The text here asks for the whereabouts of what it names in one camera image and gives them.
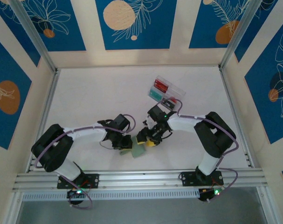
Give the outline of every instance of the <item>metal extrusion bar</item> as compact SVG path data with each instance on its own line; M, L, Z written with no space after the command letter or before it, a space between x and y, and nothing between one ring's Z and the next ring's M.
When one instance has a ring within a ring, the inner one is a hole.
M256 189L268 223L281 224L281 215L276 203L273 201L269 187L257 187Z
M241 18L240 24L237 27L237 30L233 37L231 38L230 43L227 46L227 50L221 60L220 68L224 68L227 62L229 61L232 54L235 52L238 44L240 43L244 33L246 32L251 20L253 19L255 12L258 7L261 5L262 0L251 0L246 11L244 12L243 17Z
M161 170L161 171L123 171L123 172L101 172L87 171L85 173L100 174L97 190L146 190L146 189L184 189L182 181L178 178L182 171L194 170ZM267 186L262 169L248 168L236 169L239 178L234 187L257 187ZM222 171L224 186L229 185L235 178L232 171ZM61 191L56 189L58 177L46 172L31 172L29 174L18 174L14 192L30 191Z
M252 148L252 147L250 147L248 145L246 134L244 133L244 131L242 129L242 126L241 126L241 123L240 123L241 120L238 116L238 113L236 111L236 106L235 106L233 99L232 99L232 95L231 95L231 91L229 89L228 81L226 79L226 76L223 74L223 72L224 71L220 69L220 75L221 75L221 78L222 78L223 86L224 86L224 89L225 89L225 92L226 92L226 95L227 95L227 98L228 98L231 113L232 113L234 120L235 120L235 126L236 126L237 131L238 131L239 136L240 136L241 144L242 144L243 148L246 150L246 153L248 154L249 163L250 163L251 167L254 167L254 168L259 167L257 159L254 158L252 156L251 152L250 152L250 148Z
M37 135L36 135L36 138L35 138L35 142L44 133L44 128L45 128L45 125L46 125L46 122L47 122L47 118L48 118L48 115L49 115L49 111L50 111L50 108L51 108L52 100L53 100L54 93L55 93L55 90L56 90L56 87L57 87L57 82L58 82L58 78L59 78L60 73L61 73L61 71L58 70L53 76L51 86L49 88L47 99L46 99L46 102L45 102L44 110L43 110L43 113L42 113L42 118L41 118L41 121L40 121L39 129L38 129L38 132L37 132ZM26 173L30 170L30 167L33 164L34 164L33 163L33 154L31 153L29 160L28 160L28 164L26 166L26 170L25 170Z
M49 69L55 72L55 65L52 59L50 58L47 48L43 40L41 39L38 31L35 29L35 26L31 22L26 10L22 6L22 3L19 0L8 0L8 3L10 4L11 9L15 13L23 29L34 44L35 48L37 49L41 57L44 58Z
M6 215L2 224L16 224L22 205L23 195L24 193L22 192L11 193L10 201L7 204Z

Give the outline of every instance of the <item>white table surface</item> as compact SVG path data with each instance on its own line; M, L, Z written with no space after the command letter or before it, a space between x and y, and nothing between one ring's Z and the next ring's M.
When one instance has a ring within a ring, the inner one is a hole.
M156 103L148 96L148 91L158 75L186 92L181 114L206 115L215 111L240 139L217 67L62 69L46 128L55 123L62 127L88 126L127 113L137 121L131 132L136 135L143 128L147 111ZM105 149L98 142L71 148L68 158L83 170L160 170L196 168L203 154L196 134L176 131L160 145L147 148L146 153L136 159L131 153L119 155L118 150ZM241 144L237 151L224 158L221 167L248 167Z

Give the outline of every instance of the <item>blue wall panel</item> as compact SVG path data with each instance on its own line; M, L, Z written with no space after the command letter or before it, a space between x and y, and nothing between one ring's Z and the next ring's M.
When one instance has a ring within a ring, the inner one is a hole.
M235 50L240 61L278 0L263 0Z
M21 3L48 51L86 50L70 0L24 0ZM40 55L10 6L1 0L0 15L37 66Z
M9 148L31 80L0 43L0 147Z
M270 143L283 137L283 25L245 76Z
M225 48L248 0L202 0L189 48Z
M105 49L168 49L176 3L96 0Z

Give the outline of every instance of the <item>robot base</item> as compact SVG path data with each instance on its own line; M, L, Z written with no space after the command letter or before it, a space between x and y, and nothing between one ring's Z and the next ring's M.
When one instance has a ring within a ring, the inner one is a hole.
M198 186L213 186L215 183L218 186L224 184L221 171L214 171L204 179L198 178L198 172L182 172L179 175L184 187L198 187Z
M78 184L82 189L98 188L99 174L85 174L82 184ZM58 178L57 189L73 189L74 186L65 181L61 176Z

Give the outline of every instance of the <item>yellow object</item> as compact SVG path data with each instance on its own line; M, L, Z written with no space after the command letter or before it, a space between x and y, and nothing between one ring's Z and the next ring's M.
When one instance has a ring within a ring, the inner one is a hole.
M147 141L146 142L146 146L148 146L148 147L153 147L153 146L156 146L156 144L153 142L153 141Z

